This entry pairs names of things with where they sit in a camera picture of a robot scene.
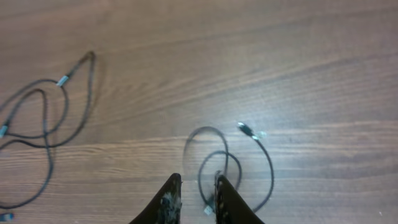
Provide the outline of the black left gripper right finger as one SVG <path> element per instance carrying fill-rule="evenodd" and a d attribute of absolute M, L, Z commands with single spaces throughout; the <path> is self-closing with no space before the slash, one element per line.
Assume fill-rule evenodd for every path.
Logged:
<path fill-rule="evenodd" d="M 215 178 L 217 224 L 264 224 L 224 175 Z"/>

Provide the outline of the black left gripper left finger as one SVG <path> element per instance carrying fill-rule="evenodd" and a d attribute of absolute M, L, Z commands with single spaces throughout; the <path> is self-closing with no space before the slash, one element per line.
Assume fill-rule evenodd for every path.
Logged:
<path fill-rule="evenodd" d="M 130 224 L 180 224 L 182 178 L 173 173 Z"/>

